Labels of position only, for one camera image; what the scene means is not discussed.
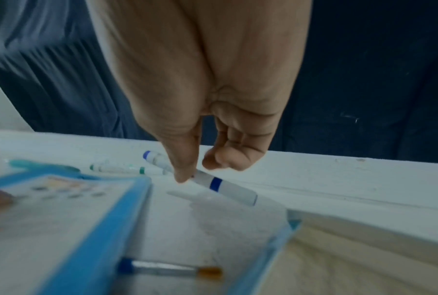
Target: brown bristles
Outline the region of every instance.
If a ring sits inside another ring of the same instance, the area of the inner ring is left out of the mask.
[[[222,278],[222,269],[216,266],[200,267],[197,276],[200,278],[219,280]]]

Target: teal pen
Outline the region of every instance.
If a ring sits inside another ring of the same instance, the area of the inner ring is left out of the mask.
[[[55,167],[55,168],[64,169],[64,170],[71,171],[71,172],[80,172],[80,169],[72,167],[72,166],[40,163],[40,162],[34,162],[34,161],[29,161],[29,160],[23,160],[23,159],[13,159],[13,160],[8,160],[7,162],[9,163],[10,167],[24,168],[24,169],[28,169],[28,170],[44,168],[44,167]]]

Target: blue fabric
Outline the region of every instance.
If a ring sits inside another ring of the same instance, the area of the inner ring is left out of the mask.
[[[98,46],[84,0],[0,0],[0,86],[35,131],[153,139]],[[203,144],[216,138],[206,118]],[[438,0],[314,0],[270,149],[438,162]]]

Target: paint palette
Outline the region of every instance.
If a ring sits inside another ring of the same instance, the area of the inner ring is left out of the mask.
[[[15,199],[0,210],[0,294],[107,292],[150,185],[53,168],[1,177]]]

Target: blue marker band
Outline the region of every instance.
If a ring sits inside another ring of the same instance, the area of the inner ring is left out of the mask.
[[[211,181],[211,184],[209,185],[209,189],[219,192],[219,187],[221,183],[222,183],[222,179],[214,177],[213,180]]]
[[[150,153],[150,151],[145,151],[145,153],[143,154],[143,159],[147,160],[149,153]]]

